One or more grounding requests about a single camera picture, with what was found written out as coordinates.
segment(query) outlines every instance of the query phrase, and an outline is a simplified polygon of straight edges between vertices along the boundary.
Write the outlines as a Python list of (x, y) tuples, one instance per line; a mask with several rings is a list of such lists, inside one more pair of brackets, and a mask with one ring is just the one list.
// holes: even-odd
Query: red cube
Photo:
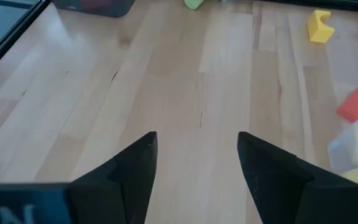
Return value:
[(358, 120), (358, 87), (338, 107), (336, 113), (350, 122)]

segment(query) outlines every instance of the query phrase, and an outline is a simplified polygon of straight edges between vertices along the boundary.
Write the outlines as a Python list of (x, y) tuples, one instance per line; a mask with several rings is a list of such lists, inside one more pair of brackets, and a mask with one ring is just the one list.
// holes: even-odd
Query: green object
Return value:
[(190, 9), (197, 9), (203, 2), (204, 0), (185, 0), (186, 6)]

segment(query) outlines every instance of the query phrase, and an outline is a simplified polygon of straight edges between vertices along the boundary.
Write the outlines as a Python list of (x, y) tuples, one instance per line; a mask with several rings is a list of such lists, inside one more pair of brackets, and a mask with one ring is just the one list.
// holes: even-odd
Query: wood grain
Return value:
[(236, 141), (248, 131), (329, 169), (358, 86), (358, 13), (311, 43), (310, 7), (137, 0), (118, 19), (44, 10), (0, 61), (0, 182), (71, 181), (148, 131), (146, 223), (261, 223)]

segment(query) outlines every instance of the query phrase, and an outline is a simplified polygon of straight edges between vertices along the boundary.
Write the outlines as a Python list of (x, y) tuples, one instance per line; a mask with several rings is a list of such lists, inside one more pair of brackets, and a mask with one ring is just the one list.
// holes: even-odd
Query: black frame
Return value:
[(19, 37), (30, 27), (41, 12), (49, 5), (50, 0), (39, 1), (34, 5), (17, 2), (0, 1), (0, 5), (29, 9), (0, 40), (0, 59), (14, 45)]
[(264, 224), (358, 223), (358, 184), (247, 132), (237, 150)]
[(144, 224), (157, 148), (149, 132), (73, 182), (0, 184), (0, 223)]
[(299, 6), (322, 7), (328, 9), (340, 9), (358, 12), (358, 0), (261, 0)]

